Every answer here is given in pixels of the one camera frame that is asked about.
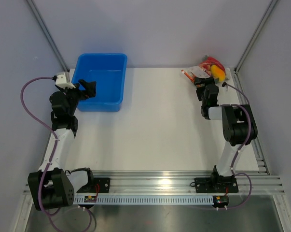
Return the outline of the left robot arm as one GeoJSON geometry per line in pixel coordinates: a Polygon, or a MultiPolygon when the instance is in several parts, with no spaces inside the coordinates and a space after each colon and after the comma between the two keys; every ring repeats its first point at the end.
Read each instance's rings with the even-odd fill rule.
{"type": "Polygon", "coordinates": [[[28,175],[28,185],[35,208],[46,212],[72,206],[77,191],[91,192],[95,180],[90,168],[79,168],[69,172],[64,170],[67,155],[78,130],[78,119],[74,115],[78,103],[96,96],[94,82],[80,79],[76,84],[66,81],[58,83],[52,78],[58,91],[54,92],[51,103],[51,132],[45,157],[38,171],[28,175]]]}

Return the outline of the clear zip top bag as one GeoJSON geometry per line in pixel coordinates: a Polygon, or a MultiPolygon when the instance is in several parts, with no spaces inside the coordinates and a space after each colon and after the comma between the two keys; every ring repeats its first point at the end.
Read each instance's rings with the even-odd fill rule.
{"type": "Polygon", "coordinates": [[[213,77],[210,71],[210,67],[212,65],[217,65],[219,68],[221,68],[225,74],[226,74],[226,78],[224,81],[229,80],[230,79],[230,74],[229,71],[222,65],[221,62],[219,62],[217,59],[215,59],[214,57],[211,56],[205,56],[203,57],[202,61],[192,67],[186,68],[186,69],[182,69],[181,73],[186,76],[192,83],[194,83],[194,79],[196,77],[198,78],[210,78],[213,77]]]}

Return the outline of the yellow orange fake mango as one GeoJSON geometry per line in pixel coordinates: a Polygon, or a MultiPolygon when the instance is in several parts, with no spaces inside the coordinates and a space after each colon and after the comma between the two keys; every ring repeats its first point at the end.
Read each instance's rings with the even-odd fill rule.
{"type": "Polygon", "coordinates": [[[219,82],[223,82],[225,80],[226,78],[225,72],[217,65],[212,65],[210,67],[210,71],[214,79],[218,79],[219,82]]]}

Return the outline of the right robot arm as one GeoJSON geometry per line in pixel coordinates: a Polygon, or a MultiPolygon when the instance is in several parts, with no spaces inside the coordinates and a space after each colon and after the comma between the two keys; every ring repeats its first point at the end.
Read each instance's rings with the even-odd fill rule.
{"type": "Polygon", "coordinates": [[[209,177],[196,177],[196,193],[238,193],[235,167],[240,152],[258,135],[248,104],[218,105],[219,87],[214,78],[194,79],[196,94],[201,101],[201,114],[207,120],[220,120],[225,146],[222,156],[209,177]]]}

